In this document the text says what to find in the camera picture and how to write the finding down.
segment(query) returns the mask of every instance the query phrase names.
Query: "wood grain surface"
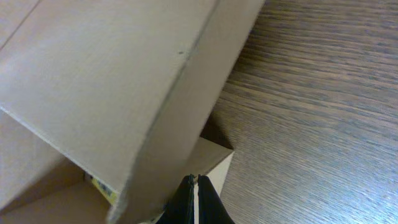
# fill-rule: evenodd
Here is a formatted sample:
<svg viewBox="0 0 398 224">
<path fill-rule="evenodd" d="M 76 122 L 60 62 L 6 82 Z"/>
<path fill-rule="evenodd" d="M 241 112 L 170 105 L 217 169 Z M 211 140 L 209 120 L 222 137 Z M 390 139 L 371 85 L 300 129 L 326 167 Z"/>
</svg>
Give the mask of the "wood grain surface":
<svg viewBox="0 0 398 224">
<path fill-rule="evenodd" d="M 213 117 L 236 223 L 398 223 L 398 2 L 268 0 Z"/>
</svg>

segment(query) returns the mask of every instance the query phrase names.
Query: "cardboard flap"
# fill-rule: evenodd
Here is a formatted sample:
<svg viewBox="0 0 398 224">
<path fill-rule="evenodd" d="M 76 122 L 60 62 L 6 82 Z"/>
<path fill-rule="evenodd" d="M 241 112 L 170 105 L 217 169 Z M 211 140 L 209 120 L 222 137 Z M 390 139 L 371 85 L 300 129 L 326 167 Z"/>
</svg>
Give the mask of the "cardboard flap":
<svg viewBox="0 0 398 224">
<path fill-rule="evenodd" d="M 41 1 L 0 51 L 0 106 L 120 191 L 216 2 Z"/>
<path fill-rule="evenodd" d="M 233 150 L 204 138 L 199 138 L 185 164 L 185 168 L 180 173 L 181 178 L 189 174 L 193 174 L 195 177 L 198 174 L 207 175 L 232 152 Z"/>
<path fill-rule="evenodd" d="M 152 216 L 178 186 L 176 173 L 190 156 L 263 4 L 218 1 L 137 155 L 123 193 L 128 203 L 119 204 L 111 221 L 134 223 Z"/>
<path fill-rule="evenodd" d="M 0 111 L 0 213 L 83 181 L 83 171 Z"/>
<path fill-rule="evenodd" d="M 109 203 L 82 182 L 0 216 L 2 224 L 105 224 Z"/>
</svg>

